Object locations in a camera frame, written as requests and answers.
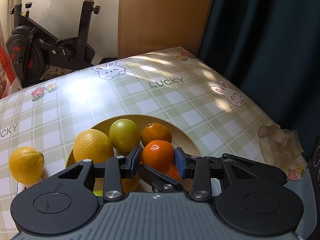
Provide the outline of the oval bright orange kumquat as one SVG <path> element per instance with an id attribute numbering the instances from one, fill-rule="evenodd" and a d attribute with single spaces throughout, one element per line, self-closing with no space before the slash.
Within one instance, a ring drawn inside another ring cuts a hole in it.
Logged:
<path id="1" fill-rule="evenodd" d="M 172 165 L 167 175 L 174 180 L 181 180 L 176 165 Z"/>

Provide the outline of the small round orange tangerine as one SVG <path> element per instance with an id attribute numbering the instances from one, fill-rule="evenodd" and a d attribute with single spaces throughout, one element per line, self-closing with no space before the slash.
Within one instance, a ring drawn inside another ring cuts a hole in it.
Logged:
<path id="1" fill-rule="evenodd" d="M 164 140 L 153 140 L 142 152 L 142 163 L 163 174 L 166 174 L 174 164 L 174 147 Z"/>

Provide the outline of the yellow-green apple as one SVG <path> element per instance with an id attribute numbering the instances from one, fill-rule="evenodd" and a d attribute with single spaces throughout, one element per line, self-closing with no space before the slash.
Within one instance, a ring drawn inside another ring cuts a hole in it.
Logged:
<path id="1" fill-rule="evenodd" d="M 120 152 L 131 152 L 140 143 L 141 133 L 130 119 L 119 119 L 109 129 L 109 139 L 114 148 Z"/>

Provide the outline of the round yellow lemon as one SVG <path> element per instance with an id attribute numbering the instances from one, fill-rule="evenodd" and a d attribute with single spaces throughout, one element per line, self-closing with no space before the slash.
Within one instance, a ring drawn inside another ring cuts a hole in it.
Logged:
<path id="1" fill-rule="evenodd" d="M 114 149 L 109 137 L 96 129 L 80 132 L 73 145 L 73 157 L 76 162 L 91 159 L 93 163 L 106 163 L 114 157 Z"/>

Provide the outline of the brownish orange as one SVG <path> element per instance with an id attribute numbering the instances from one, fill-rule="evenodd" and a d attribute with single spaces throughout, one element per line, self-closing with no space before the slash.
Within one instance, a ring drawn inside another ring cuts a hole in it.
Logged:
<path id="1" fill-rule="evenodd" d="M 159 123 L 151 123 L 142 130 L 141 141 L 143 146 L 154 140 L 164 140 L 172 143 L 172 134 L 170 130 Z"/>
<path id="2" fill-rule="evenodd" d="M 127 194 L 128 192 L 136 191 L 140 184 L 140 177 L 138 174 L 135 175 L 133 179 L 122 179 L 121 184 L 123 187 L 124 194 Z"/>

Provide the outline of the yellow lemon with tip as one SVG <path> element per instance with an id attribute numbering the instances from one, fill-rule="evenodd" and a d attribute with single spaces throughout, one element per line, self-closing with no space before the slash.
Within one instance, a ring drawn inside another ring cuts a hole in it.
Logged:
<path id="1" fill-rule="evenodd" d="M 33 147 L 20 147 L 14 150 L 9 157 L 9 170 L 17 182 L 35 183 L 42 176 L 44 156 Z"/>

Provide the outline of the plaid bunny tablecloth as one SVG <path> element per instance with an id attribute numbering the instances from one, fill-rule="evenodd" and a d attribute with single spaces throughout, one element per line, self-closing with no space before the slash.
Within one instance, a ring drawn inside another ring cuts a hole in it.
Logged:
<path id="1" fill-rule="evenodd" d="M 214 92 L 234 87 L 184 48 L 119 60 L 120 74 L 89 68 L 26 88 L 1 100 L 1 239 L 16 233 L 10 204 L 21 185 L 11 176 L 11 152 L 31 146 L 44 155 L 44 176 L 61 171 L 76 136 L 125 114 L 155 116 L 184 131 L 203 155 L 232 153 L 263 161 L 258 129 L 271 118 L 245 92 L 232 104 Z"/>

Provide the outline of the dark teal curtain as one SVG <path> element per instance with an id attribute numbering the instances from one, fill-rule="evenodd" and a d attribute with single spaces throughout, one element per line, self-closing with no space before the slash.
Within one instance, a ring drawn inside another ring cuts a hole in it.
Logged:
<path id="1" fill-rule="evenodd" d="M 310 147 L 319 135 L 319 0 L 213 0 L 199 58 Z"/>

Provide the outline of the printed backdrop cloth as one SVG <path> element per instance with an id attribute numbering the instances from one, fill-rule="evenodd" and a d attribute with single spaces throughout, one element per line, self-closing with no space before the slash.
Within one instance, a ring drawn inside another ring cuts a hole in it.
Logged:
<path id="1" fill-rule="evenodd" d="M 1 44 L 0 44 L 0 80 L 1 80 L 1 99 L 16 93 L 21 90 L 20 82 L 12 66 L 11 59 L 5 45 L 3 32 L 1 30 Z"/>

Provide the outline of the black exercise bike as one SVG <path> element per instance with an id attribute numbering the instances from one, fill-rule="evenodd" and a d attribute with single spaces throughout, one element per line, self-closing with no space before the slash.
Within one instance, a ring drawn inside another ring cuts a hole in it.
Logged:
<path id="1" fill-rule="evenodd" d="M 14 71 L 23 88 L 41 82 L 49 66 L 67 70 L 91 67 L 95 50 L 88 44 L 92 14 L 99 14 L 100 7 L 94 0 L 82 4 L 79 31 L 76 37 L 59 39 L 29 16 L 32 3 L 16 0 L 10 10 L 14 16 L 14 28 L 6 45 Z"/>

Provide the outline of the wooden door panel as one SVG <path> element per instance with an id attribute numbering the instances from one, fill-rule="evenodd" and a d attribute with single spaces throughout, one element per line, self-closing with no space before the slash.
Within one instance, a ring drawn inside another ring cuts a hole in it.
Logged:
<path id="1" fill-rule="evenodd" d="M 119 0 L 118 57 L 183 47 L 197 54 L 213 0 Z"/>

